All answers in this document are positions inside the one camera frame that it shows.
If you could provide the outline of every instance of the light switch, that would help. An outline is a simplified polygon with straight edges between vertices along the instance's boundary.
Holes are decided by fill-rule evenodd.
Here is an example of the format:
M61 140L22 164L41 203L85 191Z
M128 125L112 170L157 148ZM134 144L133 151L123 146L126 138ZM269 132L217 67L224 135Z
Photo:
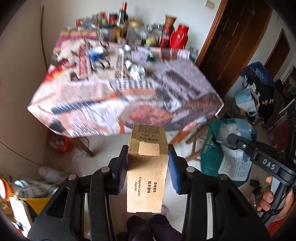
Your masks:
M215 3L213 3L212 1L207 0L207 2L205 3L205 7L213 10L215 7Z

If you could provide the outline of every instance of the white plastic bottle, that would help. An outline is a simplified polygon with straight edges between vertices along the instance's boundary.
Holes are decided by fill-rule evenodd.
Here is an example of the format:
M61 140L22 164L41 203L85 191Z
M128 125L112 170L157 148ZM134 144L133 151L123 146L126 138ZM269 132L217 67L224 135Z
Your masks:
M57 184L62 183L67 178L67 174L45 166L39 167L38 173L44 180Z

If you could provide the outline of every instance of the cardboard box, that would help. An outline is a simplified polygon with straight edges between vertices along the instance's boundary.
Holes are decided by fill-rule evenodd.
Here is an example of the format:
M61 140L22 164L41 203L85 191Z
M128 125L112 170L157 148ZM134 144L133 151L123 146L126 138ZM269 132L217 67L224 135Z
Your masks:
M134 124L128 148L128 212L161 211L168 159L164 128Z

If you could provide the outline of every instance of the newspaper tablecloth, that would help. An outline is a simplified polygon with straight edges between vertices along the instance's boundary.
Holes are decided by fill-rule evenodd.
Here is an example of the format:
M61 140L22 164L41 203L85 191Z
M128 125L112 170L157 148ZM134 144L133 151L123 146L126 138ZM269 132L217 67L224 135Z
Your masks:
M100 62L88 50L106 49ZM160 61L147 61L159 53ZM125 60L141 63L147 78L130 78ZM223 102L187 50L143 47L124 55L115 43L70 39L61 45L58 62L35 92L28 110L44 125L69 137L129 133L134 123L182 130L217 114Z

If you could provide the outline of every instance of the red container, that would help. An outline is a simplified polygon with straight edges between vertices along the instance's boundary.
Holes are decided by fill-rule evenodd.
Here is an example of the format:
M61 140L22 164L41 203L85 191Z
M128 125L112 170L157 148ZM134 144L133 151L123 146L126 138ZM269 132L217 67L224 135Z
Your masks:
M112 14L110 13L109 14L109 24L111 24L111 25L116 24L117 16L118 16L117 13L112 13Z
M184 24L179 24L178 29L170 36L170 48L184 49L188 41L189 27Z

